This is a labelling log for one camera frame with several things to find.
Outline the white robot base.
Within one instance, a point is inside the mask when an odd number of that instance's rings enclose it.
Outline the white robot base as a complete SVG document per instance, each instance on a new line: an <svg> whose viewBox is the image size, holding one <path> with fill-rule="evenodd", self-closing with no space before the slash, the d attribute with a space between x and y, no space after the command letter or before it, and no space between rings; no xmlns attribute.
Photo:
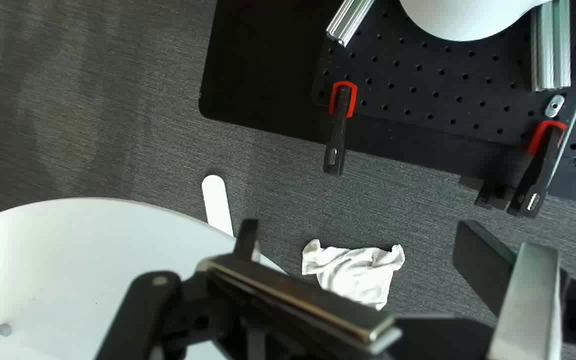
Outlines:
<svg viewBox="0 0 576 360"><path fill-rule="evenodd" d="M426 35L447 42L496 37L550 0L399 0L406 16Z"/></svg>

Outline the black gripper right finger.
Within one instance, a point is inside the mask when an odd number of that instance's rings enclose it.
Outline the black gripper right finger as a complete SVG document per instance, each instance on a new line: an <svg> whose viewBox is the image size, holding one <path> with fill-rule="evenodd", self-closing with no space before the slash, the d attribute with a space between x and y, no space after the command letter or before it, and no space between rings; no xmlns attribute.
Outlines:
<svg viewBox="0 0 576 360"><path fill-rule="evenodd" d="M480 222L462 221L451 264L496 316L488 360L561 360L561 346L576 346L576 278L555 249L510 250Z"/></svg>

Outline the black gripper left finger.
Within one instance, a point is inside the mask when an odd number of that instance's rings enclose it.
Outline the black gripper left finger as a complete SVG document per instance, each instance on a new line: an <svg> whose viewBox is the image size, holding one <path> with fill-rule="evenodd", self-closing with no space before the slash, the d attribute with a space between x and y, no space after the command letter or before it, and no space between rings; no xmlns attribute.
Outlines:
<svg viewBox="0 0 576 360"><path fill-rule="evenodd" d="M402 339L390 314L253 263L256 234L245 221L189 278L133 278L96 360L183 360L206 342L232 360L386 358Z"/></svg>

